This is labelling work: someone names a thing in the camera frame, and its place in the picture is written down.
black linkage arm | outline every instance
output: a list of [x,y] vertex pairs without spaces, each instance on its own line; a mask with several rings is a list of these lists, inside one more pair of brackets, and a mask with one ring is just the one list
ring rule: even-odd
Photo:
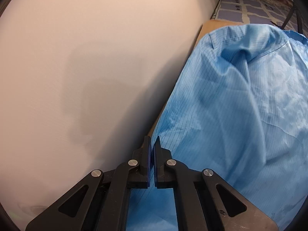
[[196,171],[172,159],[157,138],[157,188],[173,188],[179,231],[278,231],[274,221],[211,169]]
[[116,169],[93,170],[33,219],[26,231],[124,231],[130,191],[148,188],[150,143],[144,137],[142,148]]

triangular cutout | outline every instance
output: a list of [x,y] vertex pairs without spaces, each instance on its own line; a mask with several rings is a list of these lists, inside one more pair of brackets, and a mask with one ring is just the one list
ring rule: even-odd
[[217,184],[216,189],[230,217],[234,217],[247,210],[247,207],[221,184]]
[[84,185],[59,207],[59,212],[66,214],[69,217],[75,217],[88,189],[89,186]]

blue garment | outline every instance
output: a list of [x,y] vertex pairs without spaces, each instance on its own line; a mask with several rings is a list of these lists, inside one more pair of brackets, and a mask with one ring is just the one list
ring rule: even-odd
[[[211,168],[283,230],[308,194],[308,45],[266,24],[205,35],[152,137],[189,168]],[[131,196],[127,230],[177,230],[172,189]]]

